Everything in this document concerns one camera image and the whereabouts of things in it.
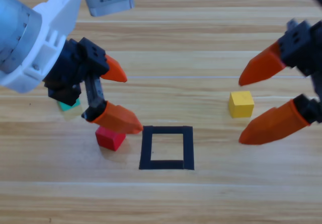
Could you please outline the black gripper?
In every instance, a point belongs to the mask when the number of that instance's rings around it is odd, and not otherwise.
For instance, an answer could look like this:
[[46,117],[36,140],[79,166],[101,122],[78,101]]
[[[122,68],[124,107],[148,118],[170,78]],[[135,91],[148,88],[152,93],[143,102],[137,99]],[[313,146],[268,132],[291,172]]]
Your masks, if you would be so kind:
[[79,42],[70,39],[51,71],[44,78],[48,96],[73,106],[81,94],[84,82],[89,107],[82,118],[122,134],[137,134],[143,126],[130,110],[107,102],[100,77],[115,82],[127,82],[125,71],[117,60],[106,55],[105,50],[87,38]]
[[[304,76],[310,76],[314,91],[321,98],[321,21],[313,26],[307,21],[300,24],[289,21],[285,34],[249,61],[238,84],[245,86],[267,80],[286,66],[296,67]],[[304,94],[293,101],[309,124],[321,123],[321,101],[310,100]]]

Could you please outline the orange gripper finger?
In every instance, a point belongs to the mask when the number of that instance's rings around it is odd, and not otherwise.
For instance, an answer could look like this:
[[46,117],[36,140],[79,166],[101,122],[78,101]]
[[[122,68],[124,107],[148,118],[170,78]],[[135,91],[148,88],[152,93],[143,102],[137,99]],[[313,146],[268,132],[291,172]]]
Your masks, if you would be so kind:
[[300,115],[293,100],[271,108],[253,119],[243,130],[239,143],[261,145],[283,139],[310,124]]

